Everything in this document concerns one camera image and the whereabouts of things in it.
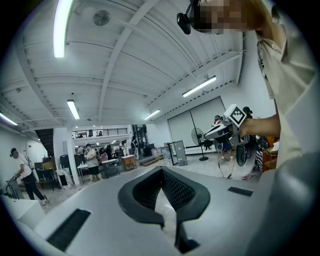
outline wooden cabinet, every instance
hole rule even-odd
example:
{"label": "wooden cabinet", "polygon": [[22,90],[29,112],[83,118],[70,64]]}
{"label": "wooden cabinet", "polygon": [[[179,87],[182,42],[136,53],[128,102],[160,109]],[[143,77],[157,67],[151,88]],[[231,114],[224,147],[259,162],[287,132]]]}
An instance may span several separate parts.
{"label": "wooden cabinet", "polygon": [[262,149],[262,172],[276,169],[278,152],[271,152],[273,148]]}
{"label": "wooden cabinet", "polygon": [[128,155],[122,157],[124,170],[129,171],[131,169],[137,168],[136,159],[134,155]]}

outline staircase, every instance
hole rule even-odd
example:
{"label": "staircase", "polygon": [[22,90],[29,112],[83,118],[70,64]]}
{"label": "staircase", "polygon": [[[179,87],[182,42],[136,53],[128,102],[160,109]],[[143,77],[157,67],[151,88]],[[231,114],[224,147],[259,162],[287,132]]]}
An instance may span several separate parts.
{"label": "staircase", "polygon": [[53,157],[54,153],[54,129],[36,130],[36,135],[48,152],[48,156]]}

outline white sneaker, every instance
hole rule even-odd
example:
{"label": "white sneaker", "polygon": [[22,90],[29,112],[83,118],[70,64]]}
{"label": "white sneaker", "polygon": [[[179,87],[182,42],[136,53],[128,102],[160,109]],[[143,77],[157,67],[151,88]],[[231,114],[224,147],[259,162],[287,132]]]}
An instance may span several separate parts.
{"label": "white sneaker", "polygon": [[251,175],[250,174],[248,174],[248,175],[246,175],[246,176],[242,176],[242,179],[243,180],[249,180],[249,179],[251,179]]}

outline person's hand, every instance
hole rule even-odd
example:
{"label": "person's hand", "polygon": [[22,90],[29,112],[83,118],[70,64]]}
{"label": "person's hand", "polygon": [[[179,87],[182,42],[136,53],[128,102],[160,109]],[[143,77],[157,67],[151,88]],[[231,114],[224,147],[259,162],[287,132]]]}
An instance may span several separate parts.
{"label": "person's hand", "polygon": [[248,119],[244,120],[243,123],[240,125],[239,135],[240,138],[243,138],[244,136],[248,135]]}

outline tiled floor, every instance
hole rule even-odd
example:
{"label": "tiled floor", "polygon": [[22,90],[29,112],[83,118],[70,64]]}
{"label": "tiled floor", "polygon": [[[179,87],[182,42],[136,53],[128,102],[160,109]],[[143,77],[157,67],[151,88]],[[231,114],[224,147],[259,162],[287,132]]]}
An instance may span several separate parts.
{"label": "tiled floor", "polygon": [[[217,161],[217,154],[207,154],[209,157],[206,161],[199,161],[200,155],[192,155],[187,156],[187,162],[188,165],[185,166],[178,166],[177,164],[175,167],[189,171],[189,172],[195,172],[200,173],[203,175],[213,176],[213,177],[227,177],[231,172],[232,176],[231,179],[241,180],[242,178],[242,169],[239,168],[236,162],[230,162],[229,160],[226,160],[225,162],[222,162],[221,159],[219,159],[220,168],[218,167],[218,161]],[[156,166],[172,166],[171,159],[163,159],[160,160],[150,166],[150,167],[156,167]],[[139,165],[139,162],[137,162],[137,170],[144,169],[146,167]],[[123,173],[123,166],[120,166],[119,168],[120,175]],[[254,171],[252,173],[252,178],[245,180],[243,182],[258,182],[259,178],[261,176],[260,171]],[[61,204],[63,201],[77,193],[79,190],[84,188],[85,186],[88,186],[90,180],[89,176],[84,177],[84,184],[79,185],[77,187],[73,187],[70,189],[54,189],[52,191],[51,189],[42,189],[41,192],[46,195],[46,197],[50,200],[51,204],[47,204],[43,206],[43,210],[45,213],[48,213],[51,209],[56,207],[57,205]],[[29,198],[27,193],[23,192],[23,196],[27,199]],[[161,213],[165,218],[165,228],[164,232],[168,235],[169,238],[173,239],[175,238],[175,231],[176,231],[176,213],[171,207],[170,203],[168,202],[165,194],[160,191],[157,199],[157,204],[155,207],[155,210],[159,213]]]}

